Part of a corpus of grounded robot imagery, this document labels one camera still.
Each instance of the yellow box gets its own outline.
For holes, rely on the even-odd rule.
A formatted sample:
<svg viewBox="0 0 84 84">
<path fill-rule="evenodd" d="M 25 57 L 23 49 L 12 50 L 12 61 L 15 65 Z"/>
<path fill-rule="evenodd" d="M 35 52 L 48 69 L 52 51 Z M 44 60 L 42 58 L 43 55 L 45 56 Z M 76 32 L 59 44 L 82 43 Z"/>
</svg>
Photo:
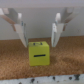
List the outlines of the yellow box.
<svg viewBox="0 0 84 84">
<path fill-rule="evenodd" d="M 49 45 L 46 42 L 29 43 L 29 63 L 30 66 L 50 64 Z"/>
</svg>

